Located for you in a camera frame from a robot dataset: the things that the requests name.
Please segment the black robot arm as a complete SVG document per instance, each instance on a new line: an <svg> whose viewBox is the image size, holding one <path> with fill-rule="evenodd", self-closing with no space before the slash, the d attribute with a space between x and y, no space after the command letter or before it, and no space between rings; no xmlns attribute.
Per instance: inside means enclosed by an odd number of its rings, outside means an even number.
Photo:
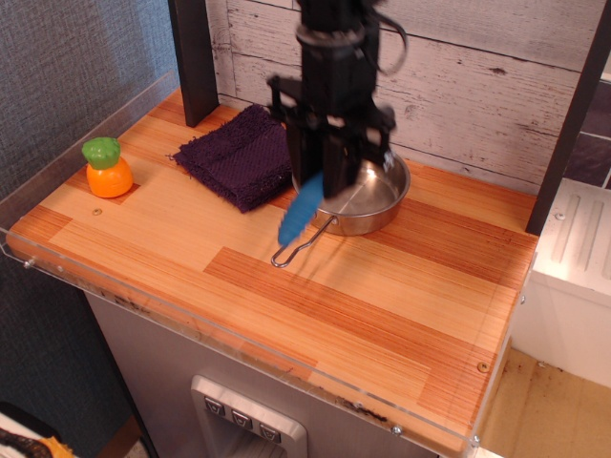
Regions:
<svg viewBox="0 0 611 458"><path fill-rule="evenodd" d="M378 165L390 148L394 111L373 101L380 23L371 1L303 1L296 38L302 76L268 79L271 114L287 128L298 185L321 176L325 198L357 178L361 163Z"/></svg>

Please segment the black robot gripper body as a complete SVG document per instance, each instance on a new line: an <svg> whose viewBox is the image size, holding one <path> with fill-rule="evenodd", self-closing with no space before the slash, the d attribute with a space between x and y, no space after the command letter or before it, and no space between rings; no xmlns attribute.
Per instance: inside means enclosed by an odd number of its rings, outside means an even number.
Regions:
<svg viewBox="0 0 611 458"><path fill-rule="evenodd" d="M270 111L288 124L316 128L326 123L330 135L361 135L363 160L381 164L396 126L391 108L373 102L377 83L380 34L377 32L299 32L302 77L273 75Z"/></svg>

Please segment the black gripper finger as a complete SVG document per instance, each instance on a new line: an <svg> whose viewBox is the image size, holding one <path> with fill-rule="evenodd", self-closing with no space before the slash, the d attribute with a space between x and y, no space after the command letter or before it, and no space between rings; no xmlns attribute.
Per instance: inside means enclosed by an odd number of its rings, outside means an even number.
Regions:
<svg viewBox="0 0 611 458"><path fill-rule="evenodd" d="M299 188L315 175L324 173L327 134L326 123L316 128L286 126L292 175Z"/></svg>
<svg viewBox="0 0 611 458"><path fill-rule="evenodd" d="M361 135L330 135L323 142L324 198L334 198L357 178L365 140Z"/></svg>

